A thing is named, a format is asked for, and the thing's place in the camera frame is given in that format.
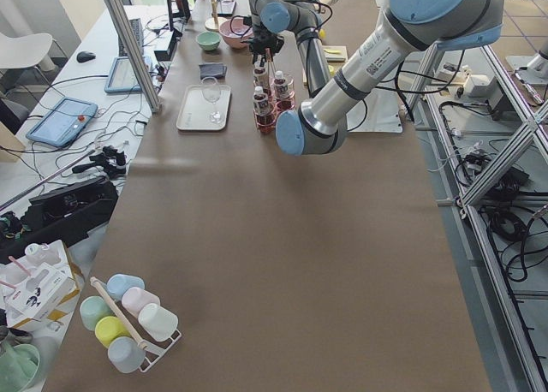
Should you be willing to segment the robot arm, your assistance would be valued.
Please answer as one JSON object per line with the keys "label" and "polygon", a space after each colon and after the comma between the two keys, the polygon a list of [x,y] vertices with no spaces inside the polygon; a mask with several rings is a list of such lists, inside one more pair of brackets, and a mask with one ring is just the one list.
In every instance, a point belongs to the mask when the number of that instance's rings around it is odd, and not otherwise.
{"label": "robot arm", "polygon": [[278,117],[279,148],[294,156],[335,151],[346,137],[348,112],[410,53],[494,43],[503,6],[504,0],[388,0],[376,29],[335,76],[313,98]]}
{"label": "robot arm", "polygon": [[328,62],[319,37],[324,22],[320,10],[331,8],[338,0],[248,0],[253,39],[249,50],[253,61],[276,55],[283,47],[281,33],[291,32],[307,77],[310,97],[331,79]]}

